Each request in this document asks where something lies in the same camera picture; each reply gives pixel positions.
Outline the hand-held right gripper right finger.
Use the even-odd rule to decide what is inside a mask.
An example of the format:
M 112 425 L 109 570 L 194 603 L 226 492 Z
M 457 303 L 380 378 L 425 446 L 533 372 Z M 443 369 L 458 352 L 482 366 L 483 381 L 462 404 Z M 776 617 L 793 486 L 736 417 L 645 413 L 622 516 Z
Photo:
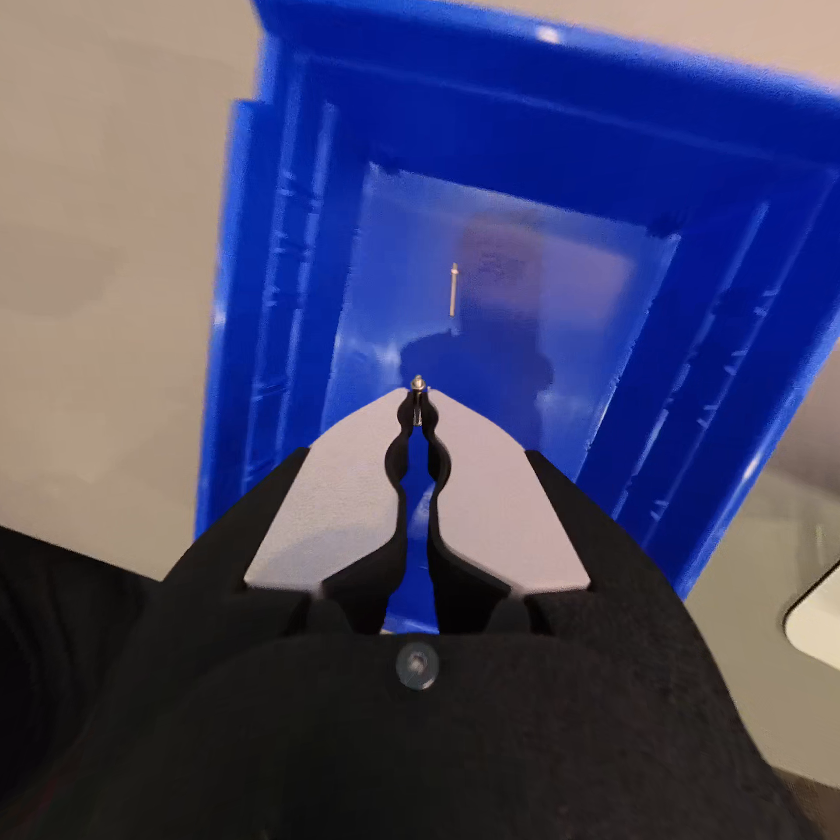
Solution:
M 437 496 L 445 549 L 515 594 L 586 590 L 590 576 L 525 449 L 443 392 L 432 390 L 428 399 L 449 465 Z

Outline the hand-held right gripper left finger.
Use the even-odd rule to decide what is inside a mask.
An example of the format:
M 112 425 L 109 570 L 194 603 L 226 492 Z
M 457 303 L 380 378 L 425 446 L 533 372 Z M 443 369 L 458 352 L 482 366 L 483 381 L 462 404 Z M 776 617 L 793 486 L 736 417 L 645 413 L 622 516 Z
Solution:
M 395 535 L 398 494 L 385 456 L 410 399 L 396 388 L 314 441 L 245 573 L 247 587 L 320 595 L 329 578 Z

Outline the blue plastic bin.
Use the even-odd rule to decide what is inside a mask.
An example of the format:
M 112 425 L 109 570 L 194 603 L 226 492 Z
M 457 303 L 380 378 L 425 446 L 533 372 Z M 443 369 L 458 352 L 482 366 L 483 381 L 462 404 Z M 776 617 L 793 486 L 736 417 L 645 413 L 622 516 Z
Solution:
M 196 533 L 396 389 L 395 535 L 433 632 L 439 390 L 556 465 L 685 597 L 838 338 L 838 95 L 435 2 L 254 2 L 234 104 Z M 449 270 L 458 264 L 456 315 Z M 413 425 L 411 381 L 427 384 Z

